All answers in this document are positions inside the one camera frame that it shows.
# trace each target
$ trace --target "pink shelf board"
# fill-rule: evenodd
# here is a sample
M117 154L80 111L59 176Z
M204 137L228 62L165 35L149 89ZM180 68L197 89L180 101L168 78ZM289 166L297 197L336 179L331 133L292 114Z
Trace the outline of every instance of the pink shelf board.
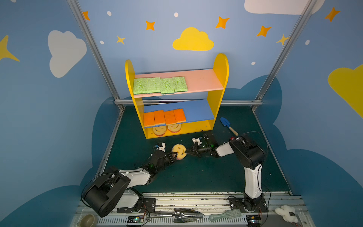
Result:
M167 72L167 73L149 73L149 74L139 74L135 78L171 78L171 77L185 77L185 82L187 83L187 92L175 92L174 94L186 94L194 92L208 92L215 90L223 90L223 86L213 69L202 69L202 70L192 70L192 71L179 71L179 72ZM151 93L151 94L136 94L135 98L143 97L153 97L153 96L165 96L171 94L161 94L161 93Z

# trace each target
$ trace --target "blue toy shovel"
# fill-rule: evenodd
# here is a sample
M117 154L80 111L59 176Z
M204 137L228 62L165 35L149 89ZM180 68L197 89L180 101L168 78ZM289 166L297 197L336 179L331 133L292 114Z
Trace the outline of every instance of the blue toy shovel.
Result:
M227 126L236 136L238 136L238 133L230 126L230 122L227 119L221 117L221 122L224 126Z

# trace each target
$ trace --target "green sponge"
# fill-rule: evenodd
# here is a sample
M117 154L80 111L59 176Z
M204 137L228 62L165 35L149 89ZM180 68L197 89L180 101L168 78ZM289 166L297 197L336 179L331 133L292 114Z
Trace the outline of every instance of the green sponge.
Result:
M134 79L134 94L147 93L147 78L135 78Z
M147 79L147 92L156 93L160 92L160 77L153 77Z
M188 87L184 77L173 77L174 91L175 92L187 92Z
M174 93L173 78L160 79L160 89L162 94Z

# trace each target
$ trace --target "metal trowel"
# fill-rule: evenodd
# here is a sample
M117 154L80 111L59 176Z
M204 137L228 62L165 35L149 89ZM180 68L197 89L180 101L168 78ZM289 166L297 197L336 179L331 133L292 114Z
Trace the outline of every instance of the metal trowel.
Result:
M195 222L204 218L204 214L201 212L184 209L184 208L174 208L174 212L152 212L150 213L151 218L168 218L173 217L174 223L185 223L185 222Z

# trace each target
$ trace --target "small metal bowl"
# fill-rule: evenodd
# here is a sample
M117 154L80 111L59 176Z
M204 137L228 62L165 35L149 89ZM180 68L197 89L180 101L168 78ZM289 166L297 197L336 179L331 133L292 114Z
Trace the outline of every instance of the small metal bowl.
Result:
M81 222L79 223L80 227L95 227L97 219L93 214L87 214L82 217Z

